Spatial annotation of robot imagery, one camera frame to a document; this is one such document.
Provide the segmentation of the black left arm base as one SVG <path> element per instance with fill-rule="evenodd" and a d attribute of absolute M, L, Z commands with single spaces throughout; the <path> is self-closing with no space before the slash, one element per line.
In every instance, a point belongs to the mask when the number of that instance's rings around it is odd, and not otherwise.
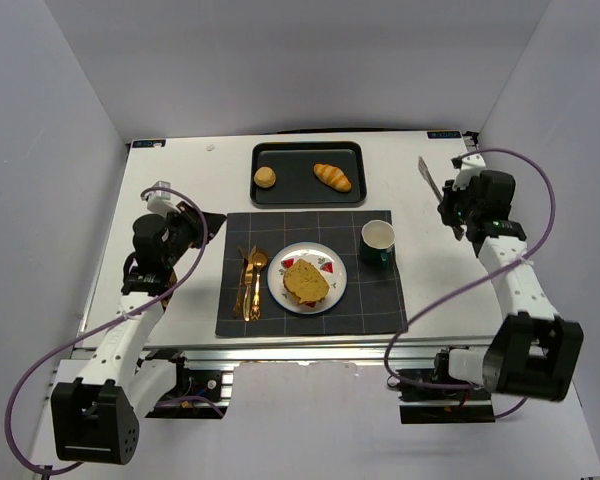
<path fill-rule="evenodd" d="M 136 372 L 149 361 L 161 360 L 176 367 L 176 383 L 173 388 L 163 394 L 159 403 L 146 417 L 154 419 L 220 419 L 227 407 L 222 406 L 221 370 L 195 369 L 185 357 L 182 350 L 161 348 L 151 350 L 144 358 L 136 362 Z"/>

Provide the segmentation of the metal serving tongs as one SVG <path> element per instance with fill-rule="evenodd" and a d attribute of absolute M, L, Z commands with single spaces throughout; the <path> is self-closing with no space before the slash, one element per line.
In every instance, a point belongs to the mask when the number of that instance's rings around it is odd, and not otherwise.
<path fill-rule="evenodd" d="M 443 193 L 437 187 L 433 177 L 431 176 L 431 174 L 429 172 L 428 166 L 422 156 L 418 157 L 418 170 L 419 170 L 419 173 L 422 176 L 422 178 L 425 180 L 425 182 L 429 185 L 429 187 L 433 191 L 434 196 L 436 197 L 436 200 L 438 201 L 438 205 L 441 205 L 442 201 L 443 201 Z M 451 229 L 453 231 L 454 238 L 457 241 L 461 241 L 464 237 L 464 230 L 460 226 L 455 226 L 455 225 L 451 226 Z"/>

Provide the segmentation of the toasted bread slice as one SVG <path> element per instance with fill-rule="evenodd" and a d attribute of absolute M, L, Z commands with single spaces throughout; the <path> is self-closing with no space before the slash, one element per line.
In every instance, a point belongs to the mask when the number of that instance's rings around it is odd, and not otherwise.
<path fill-rule="evenodd" d="M 311 263 L 298 259 L 283 275 L 284 288 L 295 298 L 326 298 L 330 286 Z"/>

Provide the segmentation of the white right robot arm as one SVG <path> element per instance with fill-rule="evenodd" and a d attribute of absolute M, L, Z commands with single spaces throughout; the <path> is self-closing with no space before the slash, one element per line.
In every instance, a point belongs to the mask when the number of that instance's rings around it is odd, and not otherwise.
<path fill-rule="evenodd" d="M 489 393 L 558 402 L 568 392 L 584 332 L 562 318 L 523 257 L 526 234 L 508 218 L 515 186 L 511 175 L 483 170 L 442 189 L 442 221 L 464 230 L 491 276 L 503 322 L 485 352 L 452 347 L 437 355 L 436 368 L 444 379 Z"/>

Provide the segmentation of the orange bagel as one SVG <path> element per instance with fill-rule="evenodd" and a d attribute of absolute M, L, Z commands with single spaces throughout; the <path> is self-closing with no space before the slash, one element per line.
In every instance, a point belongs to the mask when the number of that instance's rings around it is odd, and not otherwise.
<path fill-rule="evenodd" d="M 324 301 L 324 297 L 322 298 L 309 298 L 309 299 L 303 299 L 303 298 L 295 298 L 296 303 L 300 306 L 307 306 L 307 307 L 315 307 L 317 304 L 321 303 Z"/>

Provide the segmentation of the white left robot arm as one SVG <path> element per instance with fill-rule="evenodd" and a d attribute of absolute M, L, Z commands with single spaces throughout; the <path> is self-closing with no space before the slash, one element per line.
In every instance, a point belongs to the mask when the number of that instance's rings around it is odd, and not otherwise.
<path fill-rule="evenodd" d="M 107 328 L 76 378 L 57 383 L 51 395 L 59 459 L 117 465 L 132 459 L 141 420 L 179 383 L 176 353 L 140 357 L 177 283 L 174 267 L 188 250 L 211 241 L 226 219 L 181 202 L 159 204 L 134 221 L 118 307 L 122 320 Z"/>

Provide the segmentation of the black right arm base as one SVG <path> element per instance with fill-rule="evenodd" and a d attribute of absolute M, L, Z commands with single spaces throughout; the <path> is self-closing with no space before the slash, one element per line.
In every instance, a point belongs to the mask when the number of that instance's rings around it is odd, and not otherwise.
<path fill-rule="evenodd" d="M 409 385 L 395 377 L 387 378 L 389 390 L 398 394 L 400 421 L 403 425 L 494 423 L 491 395 L 470 383 L 442 379 L 460 390 L 431 389 Z"/>

